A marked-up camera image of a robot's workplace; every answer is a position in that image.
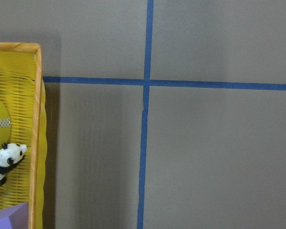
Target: purple object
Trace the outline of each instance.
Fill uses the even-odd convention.
[[[28,229],[28,217],[27,203],[0,210],[0,229]]]

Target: toy panda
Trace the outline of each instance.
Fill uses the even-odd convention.
[[[12,171],[24,159],[24,153],[27,149],[26,145],[2,144],[0,150],[0,186],[4,185],[7,180],[5,174]]]

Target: blue tape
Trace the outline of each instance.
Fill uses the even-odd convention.
[[[286,91],[286,84],[151,80],[150,86]]]
[[[149,89],[150,89],[151,61],[152,61],[152,40],[153,40],[153,0],[148,0],[147,20],[146,20],[145,60],[144,60],[143,111],[142,111],[142,125],[141,125],[141,154],[140,154],[140,171],[139,171],[139,204],[137,213],[137,229],[143,229],[143,221],[144,221],[145,172],[146,172]]]
[[[114,85],[143,85],[143,80],[113,79],[113,78],[87,78],[87,77],[58,77],[44,76],[46,83],[83,83],[83,84],[114,84]]]

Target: panda ear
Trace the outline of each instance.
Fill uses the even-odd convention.
[[[2,144],[2,148],[3,149],[7,149],[8,148],[8,144],[6,144],[5,142]]]

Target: wicker basket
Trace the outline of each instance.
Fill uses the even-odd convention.
[[[41,229],[47,144],[40,45],[0,43],[0,100],[10,115],[10,142],[28,146],[0,187],[0,209],[28,202],[29,228]]]

